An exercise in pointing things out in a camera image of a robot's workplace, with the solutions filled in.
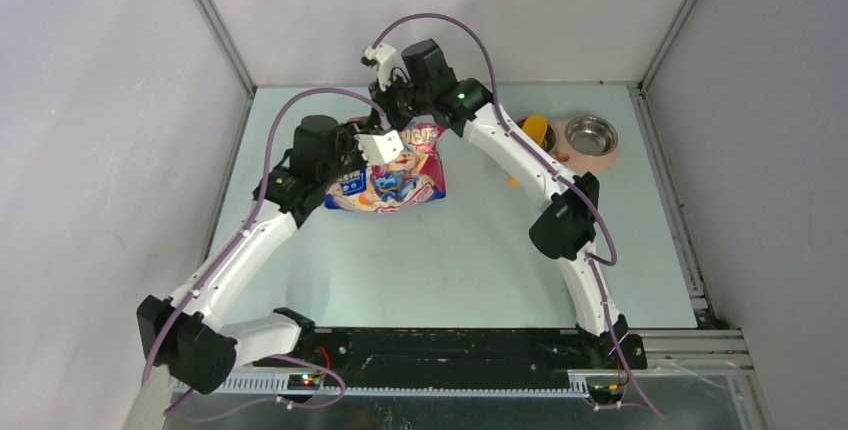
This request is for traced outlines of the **colourful pet food bag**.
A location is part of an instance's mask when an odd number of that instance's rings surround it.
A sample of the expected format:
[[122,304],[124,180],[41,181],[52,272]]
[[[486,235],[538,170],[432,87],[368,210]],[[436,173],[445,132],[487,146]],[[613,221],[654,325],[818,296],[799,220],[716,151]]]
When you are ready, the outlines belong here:
[[324,206],[360,213],[392,213],[446,196],[437,144],[444,128],[415,123],[400,133],[399,156],[382,165],[366,166],[341,177],[327,190]]

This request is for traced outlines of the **yellow plastic scoop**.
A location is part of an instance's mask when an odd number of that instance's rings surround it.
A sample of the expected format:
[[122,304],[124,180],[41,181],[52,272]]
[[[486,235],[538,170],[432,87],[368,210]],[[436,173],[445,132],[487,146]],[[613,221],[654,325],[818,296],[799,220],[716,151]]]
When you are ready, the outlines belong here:
[[521,130],[542,150],[547,151],[546,136],[548,133],[548,120],[541,115],[531,115],[516,121]]

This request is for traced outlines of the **pink double bowl stand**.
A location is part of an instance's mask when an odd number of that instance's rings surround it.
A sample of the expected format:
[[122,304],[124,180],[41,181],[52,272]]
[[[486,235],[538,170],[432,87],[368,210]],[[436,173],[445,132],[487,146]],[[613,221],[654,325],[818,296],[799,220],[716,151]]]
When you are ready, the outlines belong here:
[[[571,170],[576,174],[591,172],[597,175],[610,169],[616,162],[618,156],[618,147],[611,154],[601,157],[592,157],[579,153],[567,143],[564,136],[565,126],[571,119],[548,119],[551,125],[553,126],[557,136],[557,145],[554,150],[550,153],[546,152],[549,155],[548,160],[550,165],[564,165],[567,169]],[[544,150],[542,150],[537,144],[532,142],[525,134],[524,136],[531,142],[532,155],[541,155],[541,152]]]

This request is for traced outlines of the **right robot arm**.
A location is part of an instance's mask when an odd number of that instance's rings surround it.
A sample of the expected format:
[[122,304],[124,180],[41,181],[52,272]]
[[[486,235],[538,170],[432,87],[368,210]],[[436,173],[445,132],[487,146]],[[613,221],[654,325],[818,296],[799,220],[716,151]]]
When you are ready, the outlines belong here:
[[609,231],[598,212],[598,179],[589,172],[574,173],[531,142],[498,102],[494,88],[473,78],[459,80],[432,39],[403,51],[371,44],[361,62],[376,71],[369,92],[393,126],[430,116],[517,180],[540,210],[529,238],[562,275],[583,358],[594,368],[636,368],[637,337],[599,269],[603,261],[596,253],[596,236]]

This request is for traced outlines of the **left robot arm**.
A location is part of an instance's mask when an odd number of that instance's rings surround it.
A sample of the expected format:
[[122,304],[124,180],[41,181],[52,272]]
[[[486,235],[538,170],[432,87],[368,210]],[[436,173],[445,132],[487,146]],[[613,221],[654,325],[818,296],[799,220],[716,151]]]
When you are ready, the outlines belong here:
[[265,155],[251,205],[224,246],[168,297],[148,296],[139,305],[145,370],[164,365],[189,389],[210,394],[234,370],[277,354],[292,366],[311,362],[311,319],[287,308],[236,323],[227,322],[227,314],[269,257],[322,205],[332,183],[400,151],[397,131],[379,123],[303,118],[280,162]]

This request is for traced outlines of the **left steel bowl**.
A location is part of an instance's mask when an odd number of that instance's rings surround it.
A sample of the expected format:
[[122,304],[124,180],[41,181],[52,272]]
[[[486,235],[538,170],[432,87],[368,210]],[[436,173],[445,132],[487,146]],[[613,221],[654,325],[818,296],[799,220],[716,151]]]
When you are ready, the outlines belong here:
[[554,128],[551,125],[549,120],[548,120],[548,125],[549,125],[548,133],[547,133],[547,136],[546,136],[546,145],[548,146],[548,150],[547,151],[544,150],[544,151],[550,153],[554,150],[554,148],[557,145],[557,136],[556,136],[556,132],[555,132],[555,130],[554,130]]

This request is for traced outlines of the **steel bowl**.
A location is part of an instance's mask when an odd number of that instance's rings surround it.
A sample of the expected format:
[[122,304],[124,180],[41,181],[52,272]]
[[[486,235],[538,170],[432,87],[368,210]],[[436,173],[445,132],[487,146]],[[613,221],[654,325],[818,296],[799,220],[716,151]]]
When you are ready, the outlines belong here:
[[581,115],[571,119],[565,126],[564,136],[574,150],[592,157],[611,154],[619,143],[614,126],[594,115]]
[[548,120],[548,125],[549,125],[548,133],[547,133],[547,136],[546,136],[546,145],[548,146],[548,150],[547,151],[544,150],[544,151],[550,153],[554,150],[554,148],[557,145],[557,136],[556,136],[556,132],[555,132],[555,130],[554,130],[554,128],[551,125],[549,120]]

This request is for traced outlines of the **right steel bowl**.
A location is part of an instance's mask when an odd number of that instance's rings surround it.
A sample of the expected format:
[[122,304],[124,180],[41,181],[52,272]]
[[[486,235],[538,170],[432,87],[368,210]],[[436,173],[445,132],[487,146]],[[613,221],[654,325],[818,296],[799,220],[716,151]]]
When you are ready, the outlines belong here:
[[592,157],[611,154],[619,143],[614,126],[594,115],[581,115],[571,119],[565,126],[564,136],[574,150]]

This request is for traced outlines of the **left electronics board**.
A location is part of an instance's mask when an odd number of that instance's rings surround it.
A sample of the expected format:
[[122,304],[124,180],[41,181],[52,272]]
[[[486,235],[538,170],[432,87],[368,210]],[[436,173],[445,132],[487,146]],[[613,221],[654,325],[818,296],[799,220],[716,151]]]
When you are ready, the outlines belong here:
[[290,374],[286,389],[292,391],[317,391],[323,384],[322,374],[296,373]]

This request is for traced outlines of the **electronics board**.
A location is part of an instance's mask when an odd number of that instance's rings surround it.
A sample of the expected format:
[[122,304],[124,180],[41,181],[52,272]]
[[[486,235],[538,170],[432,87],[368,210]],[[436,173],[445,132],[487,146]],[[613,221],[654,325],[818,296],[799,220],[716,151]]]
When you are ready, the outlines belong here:
[[624,403],[624,384],[590,384],[585,401],[595,410],[620,409]]
[[296,373],[290,374],[286,389],[292,391],[317,391],[323,384],[322,374]]

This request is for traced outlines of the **right electronics board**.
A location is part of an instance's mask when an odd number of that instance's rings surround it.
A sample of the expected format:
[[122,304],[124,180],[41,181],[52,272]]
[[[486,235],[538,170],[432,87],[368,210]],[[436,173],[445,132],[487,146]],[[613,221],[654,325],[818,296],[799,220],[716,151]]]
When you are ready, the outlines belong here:
[[624,384],[590,384],[585,401],[595,410],[620,409],[624,403]]

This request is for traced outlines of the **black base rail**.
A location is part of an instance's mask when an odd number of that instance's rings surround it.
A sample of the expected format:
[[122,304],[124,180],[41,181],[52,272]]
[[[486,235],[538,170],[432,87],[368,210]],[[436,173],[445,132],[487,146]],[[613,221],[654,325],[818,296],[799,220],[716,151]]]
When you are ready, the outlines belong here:
[[327,364],[349,389],[566,390],[579,371],[647,367],[640,336],[628,332],[618,354],[610,339],[559,328],[353,328],[309,333],[295,358]]

